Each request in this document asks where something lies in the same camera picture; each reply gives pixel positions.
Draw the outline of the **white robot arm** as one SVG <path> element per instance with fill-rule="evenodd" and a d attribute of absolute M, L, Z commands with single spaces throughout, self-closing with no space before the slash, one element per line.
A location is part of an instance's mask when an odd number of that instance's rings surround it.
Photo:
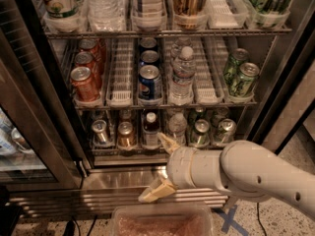
<path fill-rule="evenodd" d="M 222 149 L 184 147 L 158 133 L 169 158 L 166 174 L 140 195 L 151 203 L 183 189 L 209 188 L 237 199 L 263 202 L 278 199 L 315 218 L 315 175 L 303 171 L 268 149 L 239 140 Z"/>

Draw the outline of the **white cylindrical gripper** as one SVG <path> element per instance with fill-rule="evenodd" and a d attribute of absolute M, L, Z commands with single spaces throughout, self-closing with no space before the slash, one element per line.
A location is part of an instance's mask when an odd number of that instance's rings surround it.
<path fill-rule="evenodd" d="M 158 132 L 157 137 L 164 150 L 171 154 L 166 164 L 166 174 L 171 182 L 165 178 L 154 180 L 139 196 L 138 201 L 140 203 L 152 203 L 172 195 L 176 192 L 176 187 L 178 189 L 195 188 L 191 165 L 197 150 L 194 147 L 181 147 L 174 139 L 162 132 Z"/>

